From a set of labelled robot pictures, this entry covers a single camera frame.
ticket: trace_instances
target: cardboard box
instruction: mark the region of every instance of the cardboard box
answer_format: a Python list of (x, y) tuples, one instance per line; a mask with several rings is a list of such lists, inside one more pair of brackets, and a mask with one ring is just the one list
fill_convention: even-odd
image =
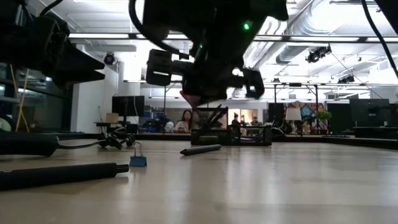
[(119, 121), (118, 113), (106, 113), (105, 122), (107, 123), (117, 123)]

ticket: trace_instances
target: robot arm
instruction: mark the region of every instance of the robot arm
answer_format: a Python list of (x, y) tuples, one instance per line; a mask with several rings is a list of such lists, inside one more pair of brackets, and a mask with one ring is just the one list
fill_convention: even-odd
[[(247, 97), (259, 98), (264, 85), (259, 71), (244, 68), (243, 54), (259, 32), (267, 16), (286, 21), (286, 0), (146, 0), (143, 24), (130, 0), (129, 13), (138, 31), (163, 50), (151, 50), (147, 63), (147, 83), (166, 86), (171, 75), (183, 77), (183, 93), (199, 96), (192, 106), (226, 99), (228, 87), (247, 89)], [(180, 53), (162, 42), (169, 31), (185, 34), (192, 42), (193, 63), (172, 61)], [(239, 68), (243, 77), (234, 76)]]

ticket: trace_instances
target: yellow cable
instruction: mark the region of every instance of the yellow cable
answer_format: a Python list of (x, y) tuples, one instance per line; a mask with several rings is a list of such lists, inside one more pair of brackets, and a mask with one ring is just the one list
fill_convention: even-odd
[(18, 131), (19, 122), (21, 121), (22, 107), (24, 105), (24, 100), (25, 100), (25, 90), (26, 90), (26, 84), (27, 84), (27, 77), (28, 76), (29, 76), (29, 68), (26, 70), (24, 92), (22, 93), (22, 100), (21, 100), (21, 104), (19, 105), (19, 114), (18, 114), (17, 128), (15, 129), (15, 131)]
[[(14, 89), (15, 89), (15, 94), (16, 94), (16, 96), (17, 96), (18, 104), (19, 104), (19, 106), (21, 107), (21, 102), (19, 101), (19, 96), (18, 96), (17, 83), (15, 82), (15, 77), (14, 77), (14, 69), (12, 68), (12, 65), (10, 65), (10, 66), (11, 66), (12, 83), (14, 84)], [(24, 122), (25, 122), (26, 131), (29, 132), (29, 127), (28, 127), (28, 125), (27, 125), (27, 122), (26, 122), (24, 113), (21, 113), (21, 115), (22, 115), (22, 119), (23, 119)]]

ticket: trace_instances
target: computer monitor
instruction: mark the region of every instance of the computer monitor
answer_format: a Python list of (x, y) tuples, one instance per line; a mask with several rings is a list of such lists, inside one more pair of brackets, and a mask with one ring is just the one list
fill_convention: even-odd
[(112, 97), (112, 113), (118, 113), (119, 116), (144, 116), (144, 96)]
[(351, 117), (357, 126), (380, 127), (391, 122), (390, 102), (387, 99), (350, 99)]

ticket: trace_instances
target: potted plant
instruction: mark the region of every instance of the potted plant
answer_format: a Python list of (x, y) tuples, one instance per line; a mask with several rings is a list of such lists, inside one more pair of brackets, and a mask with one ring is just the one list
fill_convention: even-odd
[[(327, 112), (327, 111), (318, 111), (318, 112), (315, 114), (315, 117), (316, 117), (319, 121), (321, 121), (321, 122), (329, 121), (330, 118), (331, 118), (331, 112)], [(320, 134), (327, 134), (327, 132), (328, 132), (328, 130), (320, 130)]]

